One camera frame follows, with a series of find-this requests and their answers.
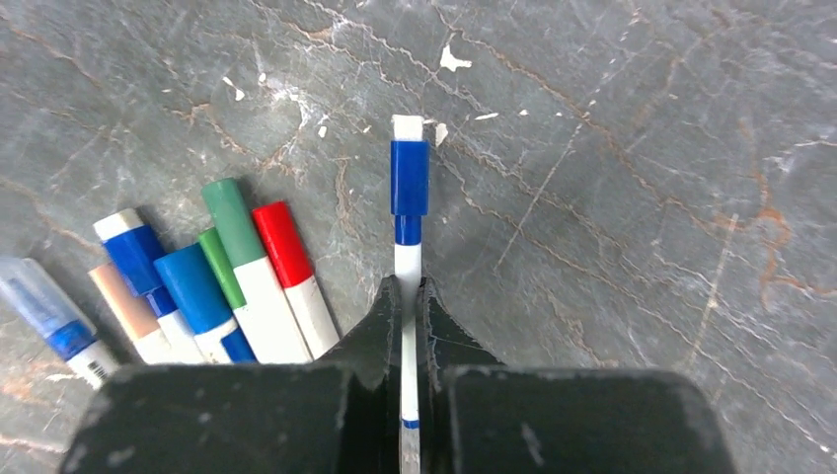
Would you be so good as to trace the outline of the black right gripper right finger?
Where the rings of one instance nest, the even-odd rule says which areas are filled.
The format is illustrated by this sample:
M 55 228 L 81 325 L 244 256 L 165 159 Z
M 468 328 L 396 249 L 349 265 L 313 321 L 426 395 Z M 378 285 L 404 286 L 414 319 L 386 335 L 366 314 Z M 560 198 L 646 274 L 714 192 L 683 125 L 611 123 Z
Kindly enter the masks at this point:
M 718 417 L 688 378 L 636 368 L 502 363 L 418 294 L 425 473 L 732 473 Z

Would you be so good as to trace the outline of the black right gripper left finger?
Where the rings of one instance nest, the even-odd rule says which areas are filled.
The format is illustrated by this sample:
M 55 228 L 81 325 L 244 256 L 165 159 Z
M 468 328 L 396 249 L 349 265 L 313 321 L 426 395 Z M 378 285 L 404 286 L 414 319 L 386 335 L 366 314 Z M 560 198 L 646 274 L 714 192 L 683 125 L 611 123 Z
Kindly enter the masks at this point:
M 401 294 L 303 364 L 145 365 L 93 397 L 62 473 L 396 473 Z

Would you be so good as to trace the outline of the light green capped marker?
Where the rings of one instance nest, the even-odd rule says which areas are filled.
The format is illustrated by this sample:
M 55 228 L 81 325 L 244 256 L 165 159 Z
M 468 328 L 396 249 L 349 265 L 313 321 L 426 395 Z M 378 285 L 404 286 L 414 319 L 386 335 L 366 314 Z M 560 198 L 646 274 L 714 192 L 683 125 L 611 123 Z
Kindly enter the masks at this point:
M 238 322 L 257 360 L 312 361 L 237 181 L 226 178 L 206 184 L 201 196 L 246 301 Z

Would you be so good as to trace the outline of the red capped white marker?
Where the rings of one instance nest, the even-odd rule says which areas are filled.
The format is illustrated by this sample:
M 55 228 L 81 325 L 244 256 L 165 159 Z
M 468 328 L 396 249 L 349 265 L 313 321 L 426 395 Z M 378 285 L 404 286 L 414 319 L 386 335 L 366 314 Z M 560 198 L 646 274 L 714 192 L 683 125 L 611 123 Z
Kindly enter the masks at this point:
M 317 359 L 338 343 L 340 334 L 290 207 L 276 201 L 255 208 L 252 216 L 305 342 Z

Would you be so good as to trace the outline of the dark blue capped marker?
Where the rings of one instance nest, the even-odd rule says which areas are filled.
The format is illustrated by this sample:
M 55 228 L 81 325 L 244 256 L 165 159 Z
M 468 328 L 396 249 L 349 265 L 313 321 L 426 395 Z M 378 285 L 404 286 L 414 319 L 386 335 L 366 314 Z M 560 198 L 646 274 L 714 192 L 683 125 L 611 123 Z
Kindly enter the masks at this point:
M 394 276 L 402 298 L 400 467 L 420 472 L 419 385 L 416 306 L 421 282 L 422 219 L 428 212 L 429 143 L 423 117 L 393 115 L 391 213 L 394 216 Z

